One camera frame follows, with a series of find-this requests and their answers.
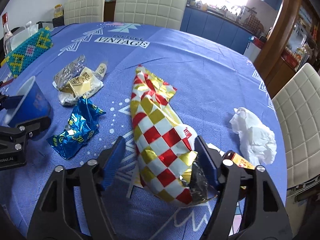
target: red bottle cap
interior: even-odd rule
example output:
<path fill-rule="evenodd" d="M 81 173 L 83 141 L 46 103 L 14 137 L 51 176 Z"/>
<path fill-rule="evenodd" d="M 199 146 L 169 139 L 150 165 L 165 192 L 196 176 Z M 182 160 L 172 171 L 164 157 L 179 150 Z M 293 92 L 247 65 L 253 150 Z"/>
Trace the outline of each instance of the red bottle cap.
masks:
<path fill-rule="evenodd" d="M 5 13 L 2 16 L 2 25 L 6 24 L 7 22 L 8 22 L 8 15 L 7 15 L 7 13 Z"/>

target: bottle cap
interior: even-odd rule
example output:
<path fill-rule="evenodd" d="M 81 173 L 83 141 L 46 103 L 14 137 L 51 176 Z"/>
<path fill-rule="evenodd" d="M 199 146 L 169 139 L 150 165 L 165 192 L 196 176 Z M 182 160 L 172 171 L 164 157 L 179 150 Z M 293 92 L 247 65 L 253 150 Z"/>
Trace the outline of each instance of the bottle cap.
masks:
<path fill-rule="evenodd" d="M 8 15 L 7 13 L 5 13 L 3 16 L 2 16 L 2 25 L 4 25 L 5 23 L 8 22 Z"/>
<path fill-rule="evenodd" d="M 27 22 L 27 23 L 26 23 L 26 28 L 31 27 L 31 25 L 32 25 L 32 21 Z"/>

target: chair backrest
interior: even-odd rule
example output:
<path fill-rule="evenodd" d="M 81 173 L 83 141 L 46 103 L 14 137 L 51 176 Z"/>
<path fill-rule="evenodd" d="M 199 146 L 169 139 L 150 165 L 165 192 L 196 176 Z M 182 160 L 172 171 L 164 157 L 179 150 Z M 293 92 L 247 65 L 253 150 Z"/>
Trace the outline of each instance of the chair backrest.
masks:
<path fill-rule="evenodd" d="M 115 22 L 180 30 L 187 0 L 117 0 Z"/>
<path fill-rule="evenodd" d="M 104 0 L 68 0 L 64 4 L 64 24 L 103 22 Z"/>
<path fill-rule="evenodd" d="M 305 64 L 272 102 L 284 138 L 291 188 L 320 174 L 320 76 Z"/>

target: white tissue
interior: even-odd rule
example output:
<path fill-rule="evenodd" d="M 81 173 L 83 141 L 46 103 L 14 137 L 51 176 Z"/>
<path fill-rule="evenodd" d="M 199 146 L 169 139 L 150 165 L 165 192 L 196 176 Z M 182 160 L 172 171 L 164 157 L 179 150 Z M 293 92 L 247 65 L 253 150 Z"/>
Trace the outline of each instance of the white tissue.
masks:
<path fill-rule="evenodd" d="M 234 109 L 230 120 L 232 130 L 239 135 L 240 151 L 252 165 L 271 164 L 277 154 L 275 134 L 260 119 L 244 107 Z"/>
<path fill-rule="evenodd" d="M 11 49 L 15 50 L 21 43 L 30 38 L 33 34 L 38 32 L 38 25 L 32 25 L 31 27 L 17 33 L 10 39 Z"/>

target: blue paper cup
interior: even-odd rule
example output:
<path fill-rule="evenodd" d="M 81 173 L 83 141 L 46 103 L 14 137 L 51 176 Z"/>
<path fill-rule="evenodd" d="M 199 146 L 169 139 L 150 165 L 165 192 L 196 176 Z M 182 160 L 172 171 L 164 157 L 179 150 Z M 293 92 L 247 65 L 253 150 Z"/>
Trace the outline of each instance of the blue paper cup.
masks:
<path fill-rule="evenodd" d="M 22 85 L 17 96 L 23 96 L 23 98 L 15 109 L 7 110 L 4 124 L 15 127 L 18 123 L 43 116 L 52 118 L 52 108 L 38 87 L 35 76 Z"/>

